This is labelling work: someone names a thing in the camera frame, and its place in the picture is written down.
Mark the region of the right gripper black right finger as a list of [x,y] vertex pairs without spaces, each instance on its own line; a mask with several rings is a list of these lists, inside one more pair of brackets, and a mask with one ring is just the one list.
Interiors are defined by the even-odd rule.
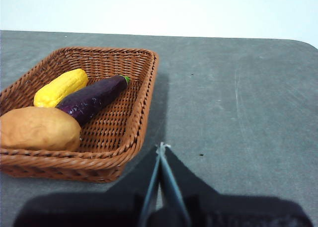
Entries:
[[303,208],[270,196],[221,194],[197,177],[172,152],[160,148],[162,187],[167,203],[189,227],[311,227]]

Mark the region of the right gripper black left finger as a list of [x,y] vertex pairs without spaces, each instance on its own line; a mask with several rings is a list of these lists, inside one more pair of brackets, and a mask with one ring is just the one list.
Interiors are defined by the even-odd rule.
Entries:
[[134,227],[151,199],[153,147],[119,182],[99,192],[52,193],[37,196],[23,206],[16,227]]

